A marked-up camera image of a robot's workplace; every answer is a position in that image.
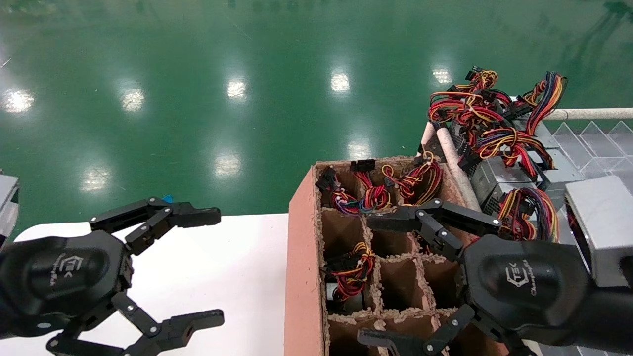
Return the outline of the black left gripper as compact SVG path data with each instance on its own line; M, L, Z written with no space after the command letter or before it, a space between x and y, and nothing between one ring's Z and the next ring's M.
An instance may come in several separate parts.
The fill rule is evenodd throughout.
M114 208L90 221L86 236L49 236L15 242L1 251L1 338L52 338L55 356L158 356L186 347L193 333L224 324L222 310L176 315L158 323L124 293L133 276L130 255L140 255L172 228L216 225L219 208L195 208L160 198ZM138 227L125 244L111 234ZM115 308L141 336L122 349L79 339Z

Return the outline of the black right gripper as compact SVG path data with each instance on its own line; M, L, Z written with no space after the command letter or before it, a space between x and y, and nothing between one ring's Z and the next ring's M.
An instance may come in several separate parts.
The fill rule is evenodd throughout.
M438 356L471 324L503 343L509 356L536 356L522 338L554 345L572 341L579 308L594 287L575 246L500 239L490 235L499 231L500 220L440 199L369 214L367 226L416 232L433 253L463 262L466 301L472 306L463 304L428 339L363 328L358 343L394 356ZM482 237L465 248L448 226Z

